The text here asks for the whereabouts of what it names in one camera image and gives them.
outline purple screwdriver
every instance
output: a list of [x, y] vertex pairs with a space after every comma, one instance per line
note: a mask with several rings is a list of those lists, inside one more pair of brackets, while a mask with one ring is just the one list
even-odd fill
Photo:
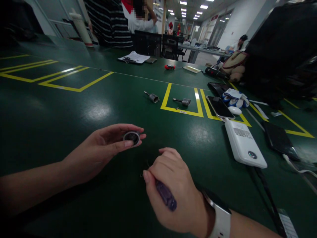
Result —
[[166, 187], [161, 181], [156, 180], [156, 189], [161, 195], [165, 206], [167, 206], [172, 212], [175, 211], [177, 208], [177, 202], [168, 187]]

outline ceiling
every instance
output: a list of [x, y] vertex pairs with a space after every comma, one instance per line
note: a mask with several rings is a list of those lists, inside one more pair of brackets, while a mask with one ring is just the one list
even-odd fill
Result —
[[[180, 4], [180, 1], [187, 2], [187, 5]], [[207, 0], [166, 0], [166, 8], [168, 10], [173, 10], [175, 13], [174, 17], [178, 20], [186, 19], [186, 20], [194, 20], [193, 18], [197, 14], [197, 12], [202, 12], [203, 14], [195, 20], [197, 22], [202, 22], [214, 15], [216, 15], [221, 10], [224, 10], [226, 7], [230, 6], [234, 2], [238, 0], [214, 0], [213, 2]], [[208, 6], [207, 9], [200, 8], [201, 5]], [[186, 9], [186, 17], [182, 17], [181, 8]], [[168, 18], [170, 12], [166, 12], [166, 18]]]

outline green table surface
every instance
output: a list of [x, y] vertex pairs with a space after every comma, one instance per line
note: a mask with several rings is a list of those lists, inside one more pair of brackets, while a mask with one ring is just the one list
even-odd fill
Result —
[[[223, 122], [209, 119], [200, 89], [213, 96], [208, 82], [222, 80], [184, 69], [165, 70], [164, 65], [205, 66], [159, 58], [154, 64], [125, 64], [117, 58], [129, 52], [110, 48], [86, 48], [83, 43], [40, 36], [35, 42], [2, 49], [0, 68], [57, 60], [57, 63], [8, 73], [36, 79], [79, 65], [89, 69], [51, 82], [60, 87], [81, 88], [114, 72], [82, 92], [23, 82], [0, 75], [0, 123], [2, 125], [1, 174], [6, 175], [61, 161], [91, 132], [115, 124], [132, 123], [145, 128], [142, 146], [118, 154], [90, 182], [62, 192], [15, 218], [24, 232], [44, 237], [185, 237], [165, 229], [156, 219], [140, 178], [146, 160], [154, 161], [158, 149], [173, 147], [187, 163], [193, 179], [215, 192], [231, 209], [276, 231], [269, 215], [270, 203], [253, 168], [234, 160]], [[198, 89], [203, 117], [161, 109], [172, 83], [167, 107], [179, 106], [172, 98], [189, 98], [188, 111], [198, 112]], [[159, 96], [153, 104], [144, 91]], [[293, 120], [317, 136], [316, 117], [285, 104]], [[260, 121], [261, 118], [250, 109]], [[269, 149], [261, 128], [243, 109], [246, 120], [268, 168], [263, 170], [278, 208], [291, 218], [299, 237], [317, 236], [317, 197], [279, 154]], [[290, 130], [296, 130], [292, 123]], [[313, 158], [315, 138], [290, 135], [299, 154]]]

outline red screwdriver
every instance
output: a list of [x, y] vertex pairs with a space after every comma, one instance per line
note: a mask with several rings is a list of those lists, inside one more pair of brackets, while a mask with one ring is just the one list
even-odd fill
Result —
[[176, 67], [175, 65], [167, 64], [167, 65], [165, 65], [165, 68], [166, 69], [175, 69], [175, 68], [182, 68], [182, 67]]

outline fingernail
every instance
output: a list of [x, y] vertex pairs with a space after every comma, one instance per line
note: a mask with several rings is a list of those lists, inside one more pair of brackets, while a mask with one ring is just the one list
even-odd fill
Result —
[[150, 177], [149, 177], [148, 171], [143, 170], [143, 178], [144, 178], [145, 183], [149, 182]]
[[125, 147], [133, 146], [133, 141], [131, 141], [131, 140], [126, 141], [126, 142], [124, 143], [124, 146], [125, 146]]

